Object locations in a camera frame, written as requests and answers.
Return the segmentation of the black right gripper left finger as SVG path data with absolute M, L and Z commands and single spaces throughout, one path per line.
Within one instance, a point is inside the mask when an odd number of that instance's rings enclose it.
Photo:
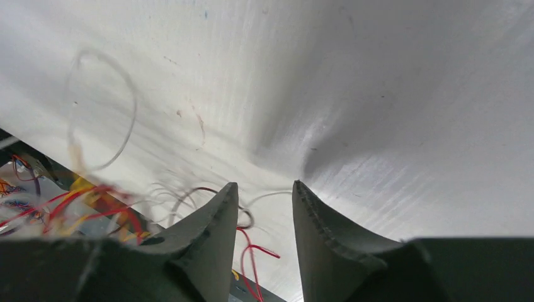
M 227 301 L 238 186 L 128 245 L 101 237 L 1 240 L 2 301 Z

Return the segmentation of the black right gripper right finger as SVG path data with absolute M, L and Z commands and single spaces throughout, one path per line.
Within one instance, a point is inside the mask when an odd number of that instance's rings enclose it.
M 397 242 L 343 216 L 304 183 L 292 189 L 306 301 L 532 301 L 531 237 Z

